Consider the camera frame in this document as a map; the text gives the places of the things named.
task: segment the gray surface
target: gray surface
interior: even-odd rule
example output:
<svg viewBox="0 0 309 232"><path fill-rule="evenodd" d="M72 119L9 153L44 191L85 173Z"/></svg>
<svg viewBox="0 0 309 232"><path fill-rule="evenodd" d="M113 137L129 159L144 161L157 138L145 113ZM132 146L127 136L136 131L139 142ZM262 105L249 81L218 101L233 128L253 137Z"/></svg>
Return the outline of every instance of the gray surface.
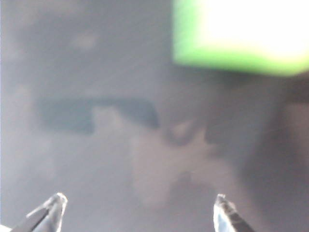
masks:
<svg viewBox="0 0 309 232"><path fill-rule="evenodd" d="M62 191L64 232L213 231L223 192L309 230L307 80L173 65L170 1L1 3L2 224Z"/></svg>

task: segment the green object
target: green object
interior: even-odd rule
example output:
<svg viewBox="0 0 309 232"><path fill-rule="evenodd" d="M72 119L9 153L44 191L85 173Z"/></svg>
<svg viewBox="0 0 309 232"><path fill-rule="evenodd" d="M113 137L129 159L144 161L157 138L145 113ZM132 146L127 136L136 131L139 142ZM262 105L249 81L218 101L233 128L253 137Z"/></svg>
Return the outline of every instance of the green object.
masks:
<svg viewBox="0 0 309 232"><path fill-rule="evenodd" d="M286 77L308 70L307 1L271 2L175 0L174 62Z"/></svg>

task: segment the blurry dark shape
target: blurry dark shape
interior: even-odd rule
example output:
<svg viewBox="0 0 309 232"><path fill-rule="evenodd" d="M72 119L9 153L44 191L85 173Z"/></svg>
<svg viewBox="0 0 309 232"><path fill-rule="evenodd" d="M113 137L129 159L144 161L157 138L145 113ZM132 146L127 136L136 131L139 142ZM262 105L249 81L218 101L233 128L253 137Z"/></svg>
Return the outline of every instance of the blurry dark shape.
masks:
<svg viewBox="0 0 309 232"><path fill-rule="evenodd" d="M38 102L43 123L55 130L93 133L93 107L115 107L130 121L158 128L158 116L153 105L142 99L100 98L42 100Z"/></svg>
<svg viewBox="0 0 309 232"><path fill-rule="evenodd" d="M56 193L30 212L11 232L60 232L67 202L65 195Z"/></svg>
<svg viewBox="0 0 309 232"><path fill-rule="evenodd" d="M223 194L218 194L213 206L213 223L216 232L254 232Z"/></svg>
<svg viewBox="0 0 309 232"><path fill-rule="evenodd" d="M309 79L294 80L290 84L288 102L309 103Z"/></svg>

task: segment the metal tip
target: metal tip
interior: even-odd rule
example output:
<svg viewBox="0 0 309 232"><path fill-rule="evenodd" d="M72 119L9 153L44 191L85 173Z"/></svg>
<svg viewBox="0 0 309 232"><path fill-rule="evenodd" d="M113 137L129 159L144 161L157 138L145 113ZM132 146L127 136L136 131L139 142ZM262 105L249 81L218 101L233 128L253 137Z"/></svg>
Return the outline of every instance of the metal tip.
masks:
<svg viewBox="0 0 309 232"><path fill-rule="evenodd" d="M67 203L68 199L64 194L54 194L42 205L28 213L26 220L11 232L60 232Z"/></svg>

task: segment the blurred background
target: blurred background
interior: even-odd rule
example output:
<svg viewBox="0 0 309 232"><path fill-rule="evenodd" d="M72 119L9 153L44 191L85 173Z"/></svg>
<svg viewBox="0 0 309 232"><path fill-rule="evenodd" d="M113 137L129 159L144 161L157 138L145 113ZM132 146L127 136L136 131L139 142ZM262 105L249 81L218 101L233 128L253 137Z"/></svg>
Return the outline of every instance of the blurred background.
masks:
<svg viewBox="0 0 309 232"><path fill-rule="evenodd" d="M176 66L172 2L1 2L1 223L53 193L62 230L309 231L309 80Z"/></svg>

